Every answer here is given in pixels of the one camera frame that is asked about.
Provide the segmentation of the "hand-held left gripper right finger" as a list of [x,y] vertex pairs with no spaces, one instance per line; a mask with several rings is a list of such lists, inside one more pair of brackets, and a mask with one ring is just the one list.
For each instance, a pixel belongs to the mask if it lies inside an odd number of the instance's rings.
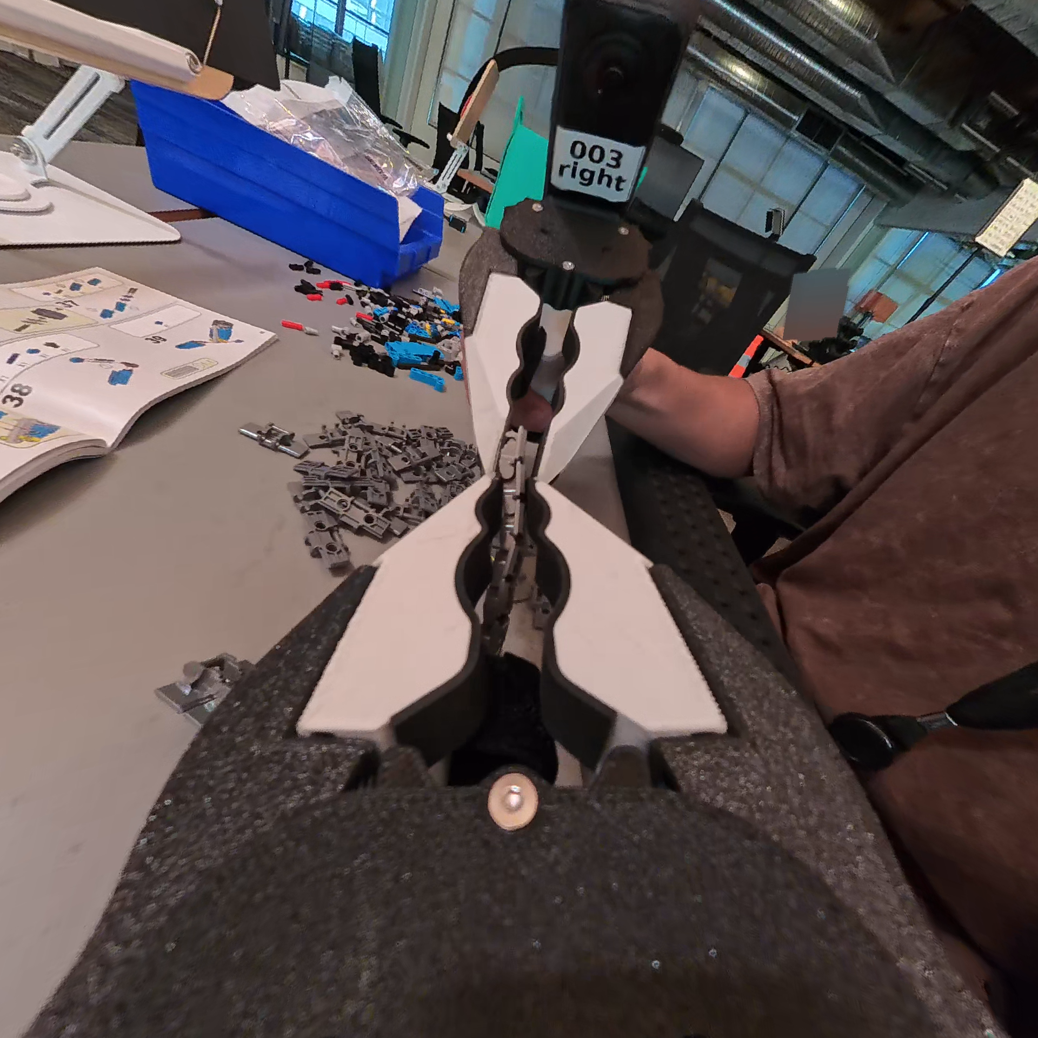
[[585,768],[617,746],[723,735],[728,723],[653,575],[653,564],[548,484],[531,480],[543,628],[541,711]]

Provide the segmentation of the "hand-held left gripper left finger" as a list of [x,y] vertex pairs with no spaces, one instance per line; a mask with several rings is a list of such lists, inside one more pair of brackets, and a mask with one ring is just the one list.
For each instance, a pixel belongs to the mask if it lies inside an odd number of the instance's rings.
[[477,607],[496,531],[497,485],[483,475],[381,555],[298,735],[410,746],[433,766],[477,731],[489,698]]

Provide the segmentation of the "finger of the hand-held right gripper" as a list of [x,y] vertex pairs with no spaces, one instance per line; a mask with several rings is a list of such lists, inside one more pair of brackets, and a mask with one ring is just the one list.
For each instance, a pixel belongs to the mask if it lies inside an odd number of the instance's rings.
[[522,374],[521,336],[536,323],[540,299],[513,275],[489,276],[474,331],[464,339],[464,368],[475,446],[486,479],[496,479],[502,437],[510,429],[512,382]]
[[537,479],[554,481],[568,467],[621,388],[631,310],[613,302],[584,305],[571,331],[575,355],[561,372],[552,421],[544,433]]

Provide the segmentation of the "single grey track link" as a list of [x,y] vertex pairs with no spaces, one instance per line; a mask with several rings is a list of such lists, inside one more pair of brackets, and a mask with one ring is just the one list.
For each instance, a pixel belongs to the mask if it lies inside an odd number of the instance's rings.
[[199,729],[233,687],[253,668],[249,660],[226,653],[188,661],[183,675],[175,682],[157,688],[155,694]]

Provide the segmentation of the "grey desk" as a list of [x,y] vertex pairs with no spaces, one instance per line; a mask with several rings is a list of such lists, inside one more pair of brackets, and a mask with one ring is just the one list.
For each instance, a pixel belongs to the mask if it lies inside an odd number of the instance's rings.
[[292,459],[239,433],[311,433],[348,409],[473,440],[442,394],[329,354],[331,299],[297,296],[297,257],[217,218],[175,244],[2,253],[2,282],[100,266],[278,340],[151,408],[110,456],[66,463],[2,503],[2,1036],[76,961],[196,730],[155,694],[183,664],[257,662],[336,577],[311,558]]

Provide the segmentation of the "pile of small coloured bricks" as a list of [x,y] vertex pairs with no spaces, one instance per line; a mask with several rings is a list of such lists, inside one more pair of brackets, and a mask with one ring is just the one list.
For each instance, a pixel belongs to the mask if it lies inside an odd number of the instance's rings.
[[294,291],[309,302],[331,301],[342,322],[330,328],[330,354],[357,368],[406,378],[443,392],[464,379],[460,306],[439,289],[391,292],[348,277],[329,277],[313,261],[288,265]]

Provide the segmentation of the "teal bin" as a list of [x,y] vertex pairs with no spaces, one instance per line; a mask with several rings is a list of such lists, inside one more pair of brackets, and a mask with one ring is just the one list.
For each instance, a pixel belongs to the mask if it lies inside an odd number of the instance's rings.
[[548,140],[524,122],[524,97],[519,97],[500,171],[486,209],[485,225],[500,228],[506,209],[542,200],[548,164]]

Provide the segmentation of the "wooden board stand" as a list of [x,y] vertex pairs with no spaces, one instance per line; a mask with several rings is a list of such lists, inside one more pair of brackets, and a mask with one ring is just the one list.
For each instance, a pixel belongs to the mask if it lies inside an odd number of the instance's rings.
[[556,46],[518,46],[498,51],[484,63],[466,88],[456,122],[447,133],[437,134],[438,138],[443,138],[447,143],[448,158],[443,163],[434,165],[437,171],[431,183],[434,191],[446,196],[457,176],[477,184],[482,190],[491,190],[485,176],[471,170],[463,170],[462,163],[469,153],[470,141],[483,112],[500,82],[500,75],[503,71],[519,66],[552,69],[557,65],[558,54]]

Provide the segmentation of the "black office chair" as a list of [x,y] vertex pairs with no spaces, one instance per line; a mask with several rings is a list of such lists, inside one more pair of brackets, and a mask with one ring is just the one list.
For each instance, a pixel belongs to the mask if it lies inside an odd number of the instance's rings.
[[399,122],[385,115],[381,107],[380,71],[381,52],[376,45],[370,45],[359,37],[352,42],[354,89],[368,105],[372,113],[394,135],[404,148],[412,144],[422,149],[430,146],[420,138],[406,131]]

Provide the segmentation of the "blue storage bin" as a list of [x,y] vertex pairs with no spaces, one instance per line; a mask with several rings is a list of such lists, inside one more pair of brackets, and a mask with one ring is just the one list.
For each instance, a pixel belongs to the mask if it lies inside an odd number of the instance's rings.
[[418,188],[406,236],[391,196],[244,121],[218,101],[131,81],[154,185],[368,285],[436,258],[443,200]]

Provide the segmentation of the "clear plastic bags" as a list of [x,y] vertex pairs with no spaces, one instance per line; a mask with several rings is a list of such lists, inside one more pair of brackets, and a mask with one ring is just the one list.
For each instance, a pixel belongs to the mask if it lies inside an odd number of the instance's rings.
[[397,197],[427,184],[412,159],[367,103],[340,77],[320,86],[282,80],[278,90],[234,90],[223,105],[272,136]]

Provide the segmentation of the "black partition panel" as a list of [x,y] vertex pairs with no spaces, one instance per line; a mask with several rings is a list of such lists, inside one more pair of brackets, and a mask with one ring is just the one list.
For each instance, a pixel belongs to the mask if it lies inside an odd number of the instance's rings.
[[231,74],[236,88],[252,85],[279,88],[264,1],[65,1],[63,4],[181,45],[211,69]]

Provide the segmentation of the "instruction booklet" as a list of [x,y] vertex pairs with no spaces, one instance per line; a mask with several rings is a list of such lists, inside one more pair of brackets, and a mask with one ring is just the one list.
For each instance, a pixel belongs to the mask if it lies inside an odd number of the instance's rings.
[[2,284],[1,498],[276,338],[99,267]]

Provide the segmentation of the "white book stand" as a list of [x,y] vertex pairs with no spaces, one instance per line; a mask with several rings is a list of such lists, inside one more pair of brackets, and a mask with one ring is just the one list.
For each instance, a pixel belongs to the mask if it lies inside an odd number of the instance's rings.
[[203,58],[183,45],[58,2],[3,1],[2,42],[77,63],[77,71],[1,159],[2,248],[176,242],[170,223],[54,164],[56,156],[128,80],[185,95],[223,99],[233,75],[210,54],[223,3],[216,1]]

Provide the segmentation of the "white wall poster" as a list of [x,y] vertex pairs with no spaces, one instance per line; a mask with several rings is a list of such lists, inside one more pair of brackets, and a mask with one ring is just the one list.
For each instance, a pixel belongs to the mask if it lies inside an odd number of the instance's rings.
[[1037,220],[1037,183],[1025,177],[1000,204],[988,221],[974,234],[975,245],[1006,256]]

